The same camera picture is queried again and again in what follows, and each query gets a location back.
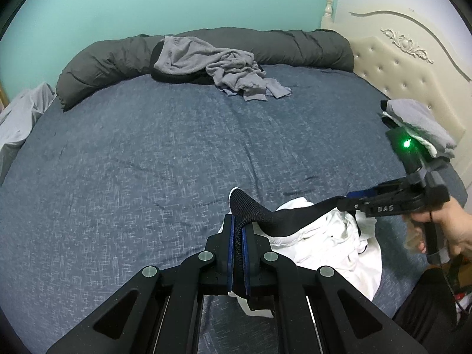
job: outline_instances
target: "human hand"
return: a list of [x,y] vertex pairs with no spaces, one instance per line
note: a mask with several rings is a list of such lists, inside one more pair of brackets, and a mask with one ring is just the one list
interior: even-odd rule
[[[462,209],[457,200],[451,197],[450,201],[444,203],[440,209],[431,211],[431,215],[432,221],[441,226],[444,236],[449,242],[450,254],[456,256],[463,253],[472,257],[472,216]],[[402,218],[407,223],[407,235],[410,236],[407,245],[409,247],[416,246],[420,253],[426,253],[423,231],[411,220],[422,223],[431,222],[430,212],[411,213],[403,215]]]

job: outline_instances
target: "silver bolt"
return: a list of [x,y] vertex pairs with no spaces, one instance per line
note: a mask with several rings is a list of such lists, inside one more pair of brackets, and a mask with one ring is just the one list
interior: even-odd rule
[[269,262],[273,262],[277,260],[277,258],[278,258],[278,254],[274,252],[267,252],[264,254],[264,259]]
[[212,258],[213,258],[213,253],[212,252],[204,251],[204,252],[201,252],[200,254],[198,254],[198,259],[201,260],[201,261],[209,261]]
[[157,274],[157,269],[154,267],[154,266],[146,266],[143,270],[142,270],[142,275],[147,277],[147,278],[150,278],[152,276],[155,276]]
[[320,270],[319,273],[322,276],[333,276],[334,275],[334,269],[331,268],[330,266],[323,266]]

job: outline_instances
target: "triangular cutout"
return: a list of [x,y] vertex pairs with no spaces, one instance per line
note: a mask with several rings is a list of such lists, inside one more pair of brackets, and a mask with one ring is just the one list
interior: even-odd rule
[[131,310],[138,298],[139,292],[132,290],[126,294],[113,308],[101,317],[94,325],[94,330],[110,337],[118,339],[124,329]]
[[365,310],[346,290],[339,290],[337,295],[343,304],[344,311],[348,316],[349,323],[351,324],[356,338],[363,339],[382,330],[382,324]]

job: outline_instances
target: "gray long pillow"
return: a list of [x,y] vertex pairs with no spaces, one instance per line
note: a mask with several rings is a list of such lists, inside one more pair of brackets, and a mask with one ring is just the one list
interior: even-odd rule
[[[352,72],[354,56],[348,40],[332,30],[199,29],[177,36],[195,36],[214,47],[254,53],[260,64],[284,63]],[[124,79],[148,74],[150,56],[163,36],[139,35],[99,41],[78,53],[56,84],[62,108],[68,110],[93,92]]]

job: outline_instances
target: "mattress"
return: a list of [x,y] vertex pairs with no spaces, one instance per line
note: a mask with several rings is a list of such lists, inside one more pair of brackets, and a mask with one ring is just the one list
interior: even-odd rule
[[[46,350],[146,265],[202,250],[239,186],[275,210],[404,176],[385,136],[385,96],[353,73],[268,65],[293,90],[268,102],[149,75],[63,113],[55,100],[0,188],[0,307],[32,354]],[[441,175],[463,204],[451,166]],[[392,316],[426,267],[400,217],[378,220],[374,303]],[[273,319],[207,296],[200,353],[275,353]]]

